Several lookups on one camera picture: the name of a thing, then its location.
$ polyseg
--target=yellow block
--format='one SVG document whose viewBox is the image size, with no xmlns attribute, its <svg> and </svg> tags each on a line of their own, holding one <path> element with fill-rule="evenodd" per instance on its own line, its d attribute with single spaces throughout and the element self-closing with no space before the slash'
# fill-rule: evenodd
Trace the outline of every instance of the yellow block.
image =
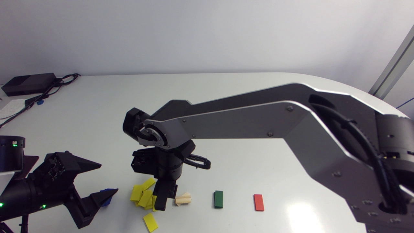
<svg viewBox="0 0 414 233">
<path fill-rule="evenodd" d="M 145 181 L 142 184 L 142 190 L 147 190 L 149 187 L 151 187 L 153 184 L 155 184 L 155 180 L 151 177 L 149 179 L 147 179 L 147 181 Z"/>
<path fill-rule="evenodd" d="M 142 188 L 142 185 L 134 185 L 131 193 L 131 201 L 139 201 L 142 197 L 142 191 L 144 189 Z"/>
<path fill-rule="evenodd" d="M 144 209 L 152 209 L 152 195 L 147 202 L 147 206 Z"/>
<path fill-rule="evenodd" d="M 155 229 L 158 228 L 158 225 L 157 225 L 152 213 L 149 213 L 149 214 L 144 216 L 144 222 L 147 225 L 147 228 L 148 228 L 149 232 L 153 232 Z"/>
<path fill-rule="evenodd" d="M 145 190 L 144 193 L 142 194 L 142 197 L 141 197 L 138 205 L 142 206 L 144 208 L 147 207 L 147 203 L 148 203 L 149 199 L 151 198 L 151 196 L 152 196 L 152 190 Z"/>
<path fill-rule="evenodd" d="M 156 201 L 156 196 L 152 195 L 152 211 L 158 211 L 157 209 L 155 209 L 155 201 Z"/>
</svg>

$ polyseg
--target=wooden block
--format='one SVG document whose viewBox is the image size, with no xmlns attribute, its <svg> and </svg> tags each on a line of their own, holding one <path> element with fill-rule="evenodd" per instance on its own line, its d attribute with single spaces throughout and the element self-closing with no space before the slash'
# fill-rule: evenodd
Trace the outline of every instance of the wooden block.
<svg viewBox="0 0 414 233">
<path fill-rule="evenodd" d="M 191 195 L 188 192 L 185 192 L 183 195 L 176 197 L 176 205 L 180 206 L 181 204 L 191 203 Z"/>
<path fill-rule="evenodd" d="M 132 188 L 132 193 L 131 193 L 131 201 L 139 201 L 142 197 L 142 185 L 134 185 L 134 187 Z"/>
<path fill-rule="evenodd" d="M 158 211 L 157 209 L 155 209 L 155 201 L 156 201 L 156 196 L 152 195 L 152 211 Z"/>
<path fill-rule="evenodd" d="M 145 190 L 138 203 L 139 206 L 147 207 L 148 200 L 152 197 L 152 190 Z"/>
<path fill-rule="evenodd" d="M 156 230 L 158 228 L 158 225 L 157 225 L 152 213 L 149 213 L 149 214 L 144 216 L 144 222 L 147 225 L 147 228 L 148 228 L 149 232 L 153 232 L 154 230 Z"/>
<path fill-rule="evenodd" d="M 223 191 L 214 192 L 214 208 L 222 209 L 223 208 Z"/>
<path fill-rule="evenodd" d="M 256 211 L 265 211 L 265 206 L 263 205 L 263 196 L 261 194 L 255 194 L 253 196 L 255 198 Z"/>
<path fill-rule="evenodd" d="M 149 187 L 151 187 L 153 184 L 155 184 L 155 180 L 151 177 L 151 178 L 149 178 L 149 179 L 147 179 L 147 181 L 145 181 L 143 184 L 142 184 L 142 190 L 144 191 L 144 190 L 147 190 Z"/>
<path fill-rule="evenodd" d="M 147 206 L 144 209 L 152 209 L 152 194 L 151 197 L 148 199 Z"/>
</svg>

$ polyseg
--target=black box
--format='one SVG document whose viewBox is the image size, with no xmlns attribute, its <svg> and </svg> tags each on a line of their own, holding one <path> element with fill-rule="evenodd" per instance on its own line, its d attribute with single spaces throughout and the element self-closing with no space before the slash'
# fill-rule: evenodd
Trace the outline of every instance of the black box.
<svg viewBox="0 0 414 233">
<path fill-rule="evenodd" d="M 7 96 L 44 93 L 55 81 L 54 73 L 17 76 L 4 84 L 1 89 Z"/>
</svg>

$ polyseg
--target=white table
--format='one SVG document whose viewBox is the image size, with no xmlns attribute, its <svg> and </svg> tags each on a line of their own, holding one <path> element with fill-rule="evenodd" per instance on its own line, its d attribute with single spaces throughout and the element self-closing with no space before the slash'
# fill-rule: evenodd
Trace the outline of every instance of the white table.
<svg viewBox="0 0 414 233">
<path fill-rule="evenodd" d="M 353 87 L 294 73 L 223 73 L 120 75 L 80 77 L 35 105 L 4 128 L 2 135 L 26 138 L 25 154 L 69 150 L 102 167 L 78 175 L 81 197 L 105 188 L 119 188 L 108 207 L 78 230 L 64 206 L 29 216 L 29 232 L 147 232 L 142 217 L 149 213 L 129 200 L 132 186 L 149 175 L 134 173 L 132 152 L 143 148 L 122 131 L 132 107 L 148 114 L 172 99 L 196 104 L 291 82 L 322 90 L 351 93 L 382 112 L 402 115 L 385 102 Z M 194 154 L 212 162 L 210 170 L 184 165 L 177 195 L 190 192 L 192 203 L 174 206 L 154 217 L 155 232 L 281 232 L 363 233 L 345 201 L 311 179 L 282 139 L 194 140 Z M 224 191 L 224 208 L 214 209 L 215 190 Z M 263 194 L 265 211 L 254 210 L 253 194 Z M 15 232 L 19 218 L 6 221 Z"/>
</svg>

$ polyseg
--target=metal post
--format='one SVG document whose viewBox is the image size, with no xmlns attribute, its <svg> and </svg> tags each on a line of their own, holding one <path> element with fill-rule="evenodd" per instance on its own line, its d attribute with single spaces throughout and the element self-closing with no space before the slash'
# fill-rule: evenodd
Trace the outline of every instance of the metal post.
<svg viewBox="0 0 414 233">
<path fill-rule="evenodd" d="M 390 92 L 392 87 L 397 83 L 402 74 L 414 60 L 414 25 L 408 32 L 407 36 L 401 43 L 397 52 L 369 90 L 369 94 L 383 100 Z"/>
</svg>

